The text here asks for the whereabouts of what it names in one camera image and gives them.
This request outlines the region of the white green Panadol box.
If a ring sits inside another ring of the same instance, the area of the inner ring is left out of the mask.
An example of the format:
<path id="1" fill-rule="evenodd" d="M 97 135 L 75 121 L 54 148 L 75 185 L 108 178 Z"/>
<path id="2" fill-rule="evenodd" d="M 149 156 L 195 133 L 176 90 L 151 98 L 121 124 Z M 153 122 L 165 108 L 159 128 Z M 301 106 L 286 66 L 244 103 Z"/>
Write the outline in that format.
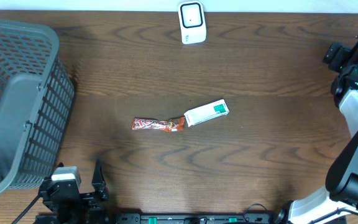
<path id="1" fill-rule="evenodd" d="M 224 99 L 221 99 L 207 105 L 188 110 L 184 113 L 184 116 L 188 127 L 190 127 L 228 114 L 229 108 L 227 107 Z"/>

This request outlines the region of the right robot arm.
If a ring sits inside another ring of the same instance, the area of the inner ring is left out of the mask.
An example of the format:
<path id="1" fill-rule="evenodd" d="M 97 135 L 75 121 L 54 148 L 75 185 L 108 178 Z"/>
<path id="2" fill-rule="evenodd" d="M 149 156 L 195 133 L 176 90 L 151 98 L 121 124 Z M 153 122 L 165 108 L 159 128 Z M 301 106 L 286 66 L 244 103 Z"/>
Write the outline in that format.
<path id="1" fill-rule="evenodd" d="M 346 223 L 358 216 L 358 34 L 352 48 L 334 42 L 323 62 L 337 73 L 331 84 L 336 107 L 345 117 L 351 140 L 328 170 L 325 185 L 289 202 L 272 223 Z"/>

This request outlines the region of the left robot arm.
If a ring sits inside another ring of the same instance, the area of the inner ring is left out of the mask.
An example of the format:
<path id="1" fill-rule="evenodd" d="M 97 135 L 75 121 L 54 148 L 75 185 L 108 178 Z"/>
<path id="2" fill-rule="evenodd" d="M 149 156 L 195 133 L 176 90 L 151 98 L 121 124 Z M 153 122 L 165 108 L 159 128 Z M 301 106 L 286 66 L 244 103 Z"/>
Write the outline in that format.
<path id="1" fill-rule="evenodd" d="M 89 193 L 79 191 L 81 178 L 76 166 L 59 164 L 51 176 L 42 182 L 38 196 L 52 213 L 38 215 L 36 224 L 77 224 L 77 223 L 115 223 L 116 220 L 104 206 L 109 192 L 103 177 L 100 161 L 94 167 Z"/>

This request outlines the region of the orange red candy wrapper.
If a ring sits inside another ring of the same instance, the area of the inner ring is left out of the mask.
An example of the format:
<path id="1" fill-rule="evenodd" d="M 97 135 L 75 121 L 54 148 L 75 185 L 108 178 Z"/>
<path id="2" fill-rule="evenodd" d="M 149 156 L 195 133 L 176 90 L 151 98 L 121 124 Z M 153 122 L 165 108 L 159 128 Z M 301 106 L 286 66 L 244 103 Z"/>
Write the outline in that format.
<path id="1" fill-rule="evenodd" d="M 138 129 L 158 129 L 165 132 L 182 131 L 185 124 L 185 118 L 179 117 L 168 120 L 157 120 L 147 118 L 134 118 L 132 122 L 132 130 Z"/>

